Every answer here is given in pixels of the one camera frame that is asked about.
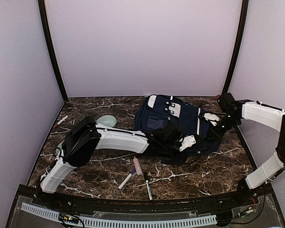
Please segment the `blue marker pen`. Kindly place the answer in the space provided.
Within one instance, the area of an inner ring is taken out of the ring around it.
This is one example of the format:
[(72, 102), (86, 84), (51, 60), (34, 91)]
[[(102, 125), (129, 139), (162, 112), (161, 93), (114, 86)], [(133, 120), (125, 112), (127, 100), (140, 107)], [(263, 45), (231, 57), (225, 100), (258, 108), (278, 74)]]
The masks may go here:
[(124, 181), (119, 185), (118, 190), (121, 190), (124, 185), (128, 182), (128, 180), (133, 176), (133, 174), (136, 172), (136, 169), (133, 169), (128, 176), (124, 179)]

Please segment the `black white marker front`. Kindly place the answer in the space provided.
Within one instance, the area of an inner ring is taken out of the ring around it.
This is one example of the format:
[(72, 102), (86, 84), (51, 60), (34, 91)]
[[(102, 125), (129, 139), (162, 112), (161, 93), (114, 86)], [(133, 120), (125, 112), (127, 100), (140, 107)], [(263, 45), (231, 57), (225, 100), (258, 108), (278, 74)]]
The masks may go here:
[(145, 183), (146, 183), (149, 200), (153, 200), (151, 188), (150, 188), (150, 185), (149, 185), (149, 179), (148, 179), (147, 172), (143, 173), (143, 177), (144, 177), (144, 180), (145, 180)]

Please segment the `navy blue student backpack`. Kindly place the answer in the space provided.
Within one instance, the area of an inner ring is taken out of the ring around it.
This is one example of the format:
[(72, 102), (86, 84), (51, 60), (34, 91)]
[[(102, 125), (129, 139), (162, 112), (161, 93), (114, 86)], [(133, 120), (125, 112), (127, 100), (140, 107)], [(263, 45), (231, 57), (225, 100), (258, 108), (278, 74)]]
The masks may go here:
[(147, 153), (161, 163), (181, 166), (189, 157), (217, 151), (222, 138), (215, 136), (217, 114), (168, 95), (150, 95), (134, 118), (134, 128), (147, 135)]

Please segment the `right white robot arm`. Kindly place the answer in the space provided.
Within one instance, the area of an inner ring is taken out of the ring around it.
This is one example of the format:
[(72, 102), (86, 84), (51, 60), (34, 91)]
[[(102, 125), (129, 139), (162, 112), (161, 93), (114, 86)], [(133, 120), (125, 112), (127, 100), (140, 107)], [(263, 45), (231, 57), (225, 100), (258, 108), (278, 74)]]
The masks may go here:
[(233, 195), (233, 202), (243, 206), (251, 199), (250, 190), (272, 181), (285, 170), (285, 109), (259, 101), (235, 100), (231, 93), (218, 95), (218, 104), (224, 116), (210, 129), (207, 139), (221, 140), (227, 130), (243, 120), (241, 130), (258, 165)]

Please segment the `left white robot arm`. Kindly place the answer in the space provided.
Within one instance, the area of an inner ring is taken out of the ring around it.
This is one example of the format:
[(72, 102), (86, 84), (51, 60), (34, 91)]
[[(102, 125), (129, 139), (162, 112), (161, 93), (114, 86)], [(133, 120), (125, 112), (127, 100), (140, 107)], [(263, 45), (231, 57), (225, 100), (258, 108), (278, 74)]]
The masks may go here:
[(37, 181), (41, 189), (39, 200), (47, 207), (57, 204), (59, 184), (74, 169), (86, 165), (95, 150), (121, 150), (136, 154), (156, 151), (175, 160), (186, 148), (183, 130), (169, 123), (162, 129), (151, 132), (122, 130), (98, 124), (93, 117), (81, 120), (54, 149), (54, 161)]

